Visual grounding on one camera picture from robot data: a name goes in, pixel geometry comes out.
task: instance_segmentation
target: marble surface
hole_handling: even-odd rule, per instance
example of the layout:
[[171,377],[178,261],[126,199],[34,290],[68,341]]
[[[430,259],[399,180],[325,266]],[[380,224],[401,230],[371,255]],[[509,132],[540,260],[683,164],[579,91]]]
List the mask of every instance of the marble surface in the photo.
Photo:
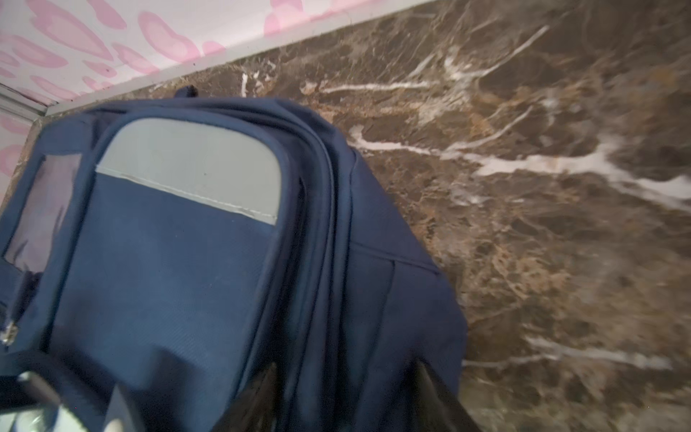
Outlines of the marble surface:
[[690,74],[684,0],[438,1],[125,98],[194,84],[339,126],[455,287],[485,431],[681,432]]

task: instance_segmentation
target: brown marble floor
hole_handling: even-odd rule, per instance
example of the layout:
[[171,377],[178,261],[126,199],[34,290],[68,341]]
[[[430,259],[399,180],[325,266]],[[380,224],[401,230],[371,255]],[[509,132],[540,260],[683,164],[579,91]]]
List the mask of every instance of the brown marble floor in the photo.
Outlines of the brown marble floor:
[[691,430],[687,1],[438,1],[125,98],[186,84],[360,148],[455,286],[484,430]]

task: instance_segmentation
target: blue backpack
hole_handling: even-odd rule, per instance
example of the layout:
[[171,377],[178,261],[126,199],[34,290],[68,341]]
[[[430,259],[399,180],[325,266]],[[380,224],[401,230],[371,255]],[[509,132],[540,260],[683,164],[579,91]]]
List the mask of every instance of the blue backpack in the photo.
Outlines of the blue backpack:
[[114,388],[140,428],[208,432],[267,370],[276,431],[414,430],[416,361],[458,390],[454,291],[361,155],[285,100],[49,124],[0,243],[0,375],[40,376],[91,432]]

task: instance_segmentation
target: gray panel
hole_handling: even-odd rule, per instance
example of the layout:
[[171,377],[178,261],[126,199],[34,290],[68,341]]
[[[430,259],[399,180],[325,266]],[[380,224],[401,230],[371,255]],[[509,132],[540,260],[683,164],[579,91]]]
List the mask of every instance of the gray panel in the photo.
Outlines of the gray panel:
[[21,270],[46,269],[53,239],[72,198],[81,154],[46,156],[36,173],[5,260]]
[[180,120],[136,120],[117,132],[96,171],[276,224],[278,159],[243,133]]

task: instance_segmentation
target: backpack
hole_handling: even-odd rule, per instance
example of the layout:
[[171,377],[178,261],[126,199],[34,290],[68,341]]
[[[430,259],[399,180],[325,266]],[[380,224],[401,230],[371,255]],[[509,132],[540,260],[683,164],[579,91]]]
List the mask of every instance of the backpack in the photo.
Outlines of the backpack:
[[454,291],[358,151],[286,100],[53,122],[0,243],[0,375],[91,432],[120,391],[141,429],[208,432],[267,373],[275,431],[414,430],[419,362],[458,390]]

